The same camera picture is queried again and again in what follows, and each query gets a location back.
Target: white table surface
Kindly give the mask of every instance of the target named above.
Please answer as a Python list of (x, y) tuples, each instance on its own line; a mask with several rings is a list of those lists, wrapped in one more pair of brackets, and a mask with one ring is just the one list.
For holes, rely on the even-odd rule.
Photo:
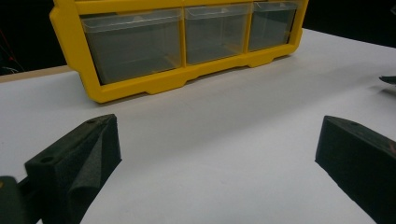
[(104, 114), (123, 161), (82, 223), (374, 223), (315, 162), (325, 115), (396, 139), (396, 49), (304, 30), (290, 55), (99, 105), (76, 72), (0, 84), (0, 175)]

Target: yellow storage organizer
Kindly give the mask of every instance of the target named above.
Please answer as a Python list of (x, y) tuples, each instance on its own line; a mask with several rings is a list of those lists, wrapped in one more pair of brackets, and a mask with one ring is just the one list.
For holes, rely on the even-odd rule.
[(67, 64), (103, 103), (293, 53), (308, 0), (54, 0)]

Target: yellow plastic frame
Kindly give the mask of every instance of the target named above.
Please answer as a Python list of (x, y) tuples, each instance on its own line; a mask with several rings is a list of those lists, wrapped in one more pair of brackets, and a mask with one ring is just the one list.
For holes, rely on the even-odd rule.
[(248, 36), (251, 12), (247, 15), (247, 31), (243, 54), (195, 65), (186, 64), (186, 40), (184, 20), (179, 23), (181, 67), (144, 77), (101, 85), (88, 43), (82, 28), (80, 15), (108, 12), (131, 12), (170, 7), (190, 7), (233, 3), (252, 3), (253, 0), (54, 0), (55, 7), (49, 17), (58, 37), (67, 64), (80, 74), (84, 88), (94, 101), (104, 103), (140, 92), (154, 94), (182, 87), (188, 80), (237, 66), (255, 67), (270, 63), (274, 58), (297, 50), (303, 33), (304, 14), (308, 0), (300, 0), (291, 28), (290, 41), (286, 45), (248, 52)]

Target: black 3d-printed part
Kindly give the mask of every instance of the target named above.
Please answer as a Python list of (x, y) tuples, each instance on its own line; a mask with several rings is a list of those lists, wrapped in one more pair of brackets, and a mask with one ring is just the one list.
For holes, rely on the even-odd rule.
[(376, 223), (396, 223), (396, 143), (359, 123), (326, 116), (316, 162)]
[(23, 198), (12, 176), (0, 176), (0, 223), (28, 223)]
[(90, 119), (25, 163), (45, 224), (79, 223), (120, 163), (117, 118)]
[(379, 77), (379, 79), (388, 84), (396, 85), (396, 77)]

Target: dark background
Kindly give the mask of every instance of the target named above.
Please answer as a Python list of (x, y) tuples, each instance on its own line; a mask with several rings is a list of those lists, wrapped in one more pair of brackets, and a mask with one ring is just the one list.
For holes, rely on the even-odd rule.
[[(396, 0), (310, 0), (304, 28), (396, 48)], [(0, 68), (65, 65), (50, 24), (50, 0), (0, 0)], [(0, 75), (11, 71), (0, 69)]]

